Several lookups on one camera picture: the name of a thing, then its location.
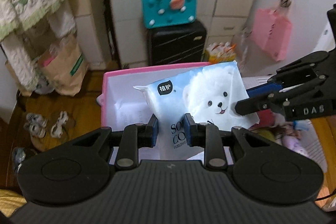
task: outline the pink bag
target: pink bag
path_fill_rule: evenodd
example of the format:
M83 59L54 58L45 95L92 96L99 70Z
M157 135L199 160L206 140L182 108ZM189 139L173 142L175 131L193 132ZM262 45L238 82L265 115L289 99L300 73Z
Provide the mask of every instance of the pink bag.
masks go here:
M284 60L292 27L287 16L272 9L258 9L254 19L252 40L275 61Z

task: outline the bear mouth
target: bear mouth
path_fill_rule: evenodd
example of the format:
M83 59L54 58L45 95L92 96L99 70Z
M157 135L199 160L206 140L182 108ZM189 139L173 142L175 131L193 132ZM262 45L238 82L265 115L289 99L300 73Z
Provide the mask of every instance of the bear mouth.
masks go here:
M216 113L216 114L224 114L224 113L225 113L225 110L227 110L227 108L226 108L226 109L222 109L222 108L221 108L221 111L220 111L219 113Z

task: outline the teal bag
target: teal bag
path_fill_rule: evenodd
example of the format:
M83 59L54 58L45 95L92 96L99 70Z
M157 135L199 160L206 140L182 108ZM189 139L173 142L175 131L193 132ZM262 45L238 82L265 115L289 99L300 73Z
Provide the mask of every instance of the teal bag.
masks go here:
M197 0L142 0L147 29L194 22Z

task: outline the tissue package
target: tissue package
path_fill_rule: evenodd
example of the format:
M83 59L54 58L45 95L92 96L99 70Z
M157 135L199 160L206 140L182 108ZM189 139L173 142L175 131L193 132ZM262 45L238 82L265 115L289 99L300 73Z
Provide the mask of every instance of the tissue package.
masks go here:
M240 116L235 112L236 102L248 98L235 61L197 68L134 88L143 92L158 118L161 160L186 160L203 150L186 143L185 113L190 113L196 123L210 122L226 131L233 126L249 128L259 122L255 113Z

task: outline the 植护 logo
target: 植护 logo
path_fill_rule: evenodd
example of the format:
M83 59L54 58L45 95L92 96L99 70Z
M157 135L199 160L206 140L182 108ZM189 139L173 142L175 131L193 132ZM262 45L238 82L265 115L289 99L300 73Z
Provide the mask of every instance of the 植护 logo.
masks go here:
M171 93L173 90L173 84L169 80L167 82L163 82L157 86L157 91L159 92L160 95L166 95Z

